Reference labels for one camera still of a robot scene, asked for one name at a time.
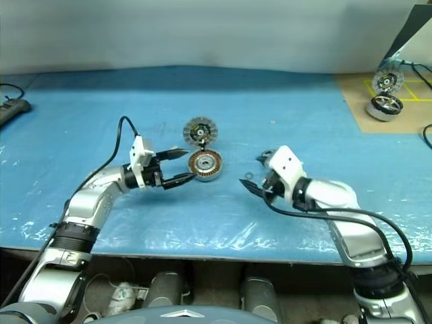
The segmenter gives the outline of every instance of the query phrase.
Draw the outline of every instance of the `table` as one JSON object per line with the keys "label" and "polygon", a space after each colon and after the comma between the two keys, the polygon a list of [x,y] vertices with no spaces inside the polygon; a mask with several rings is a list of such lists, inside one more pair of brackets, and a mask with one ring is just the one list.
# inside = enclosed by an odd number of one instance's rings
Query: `table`
{"label": "table", "polygon": [[[142,257],[334,263],[340,258],[323,221],[270,211],[238,181],[265,175],[255,157],[287,144],[311,178],[351,185],[362,208],[395,221],[415,263],[432,262],[432,152],[417,134],[362,133],[331,75],[215,67],[64,72],[7,76],[34,110],[1,130],[0,246],[37,249],[66,198],[112,152],[128,115],[156,151],[191,149],[182,128],[213,119],[211,148],[223,172],[164,191],[119,198],[94,252]],[[125,128],[116,164],[128,162]],[[187,171],[187,157],[164,161],[165,177]],[[397,235],[383,226],[396,254]]]}

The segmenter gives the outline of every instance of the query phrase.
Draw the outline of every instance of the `cardboard mat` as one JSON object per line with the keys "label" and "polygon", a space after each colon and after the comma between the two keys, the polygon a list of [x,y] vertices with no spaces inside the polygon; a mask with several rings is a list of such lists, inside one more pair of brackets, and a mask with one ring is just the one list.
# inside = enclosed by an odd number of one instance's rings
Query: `cardboard mat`
{"label": "cardboard mat", "polygon": [[[422,74],[432,83],[428,72]],[[363,132],[419,133],[425,125],[432,123],[432,91],[412,72],[404,72],[403,87],[394,94],[404,104],[399,116],[392,121],[379,121],[371,117],[366,112],[366,106],[375,96],[371,86],[373,75],[374,73],[336,76],[345,101]]]}

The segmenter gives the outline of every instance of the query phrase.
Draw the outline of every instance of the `small metal part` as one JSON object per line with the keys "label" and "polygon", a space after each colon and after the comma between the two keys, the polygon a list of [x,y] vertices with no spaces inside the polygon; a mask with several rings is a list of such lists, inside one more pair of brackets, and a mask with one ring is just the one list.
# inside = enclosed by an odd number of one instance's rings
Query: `small metal part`
{"label": "small metal part", "polygon": [[372,89],[375,93],[395,93],[404,83],[404,74],[396,68],[378,70],[372,79]]}
{"label": "small metal part", "polygon": [[263,188],[266,190],[270,190],[278,182],[280,182],[279,174],[277,174],[274,170],[270,170],[263,182]]}
{"label": "small metal part", "polygon": [[146,299],[148,293],[149,293],[149,288],[142,287],[138,289],[138,292],[136,293],[136,299],[144,300]]}
{"label": "small metal part", "polygon": [[192,173],[196,174],[197,180],[211,181],[221,173],[222,158],[216,151],[199,150],[190,156],[188,167]]}
{"label": "small metal part", "polygon": [[403,107],[404,105],[398,98],[382,92],[371,99],[366,111],[369,115],[382,122],[389,122],[399,115]]}
{"label": "small metal part", "polygon": [[252,172],[246,172],[246,173],[244,174],[244,178],[245,178],[246,180],[252,180],[252,179],[254,178],[254,175],[252,174]]}
{"label": "small metal part", "polygon": [[259,157],[257,157],[257,161],[261,162],[262,165],[265,166],[265,161],[273,154],[275,150],[266,150],[261,153]]}
{"label": "small metal part", "polygon": [[204,147],[216,140],[217,128],[207,117],[191,119],[183,129],[184,140],[195,147]]}

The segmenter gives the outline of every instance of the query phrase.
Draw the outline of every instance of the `blue tablecloth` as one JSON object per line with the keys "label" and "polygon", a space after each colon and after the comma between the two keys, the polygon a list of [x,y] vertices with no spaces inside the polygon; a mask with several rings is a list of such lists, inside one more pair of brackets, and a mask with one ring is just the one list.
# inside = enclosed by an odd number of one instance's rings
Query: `blue tablecloth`
{"label": "blue tablecloth", "polygon": [[[362,208],[394,220],[415,263],[432,262],[432,151],[417,134],[363,134],[330,75],[211,67],[8,76],[34,110],[1,130],[0,245],[42,246],[63,203],[112,152],[118,119],[128,115],[156,151],[189,148],[192,117],[215,121],[223,156],[214,182],[122,196],[95,253],[254,261],[334,262],[323,221],[277,215],[239,183],[265,175],[255,157],[287,144],[311,178],[351,185]],[[128,162],[125,128],[114,164]],[[187,157],[165,161],[165,177],[187,171]],[[393,250],[404,249],[383,226]]]}

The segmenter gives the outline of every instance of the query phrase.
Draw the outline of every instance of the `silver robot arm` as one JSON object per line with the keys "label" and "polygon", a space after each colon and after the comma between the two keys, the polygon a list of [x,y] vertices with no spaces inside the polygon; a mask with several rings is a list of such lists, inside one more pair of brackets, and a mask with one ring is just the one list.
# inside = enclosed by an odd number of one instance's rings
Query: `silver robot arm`
{"label": "silver robot arm", "polygon": [[100,170],[70,199],[65,217],[55,224],[55,235],[26,282],[19,302],[0,310],[0,323],[73,321],[84,295],[85,269],[92,258],[93,244],[115,199],[133,188],[169,189],[190,181],[195,177],[193,173],[164,180],[159,165],[162,160],[177,159],[187,152],[177,148],[155,153],[149,142],[136,136],[129,164]]}
{"label": "silver robot arm", "polygon": [[[270,201],[277,196],[283,197],[287,204],[302,211],[359,208],[356,193],[348,185],[307,178],[302,162],[288,146],[267,151],[258,160],[270,169],[263,189],[248,180],[241,180],[253,194],[261,197],[266,194],[266,200]],[[371,217],[361,213],[325,213],[375,225]],[[362,311],[360,319],[369,324],[425,324],[418,304],[403,282],[400,270],[396,269],[399,264],[388,255],[378,233],[358,223],[326,222],[337,251],[352,275],[354,296]]]}

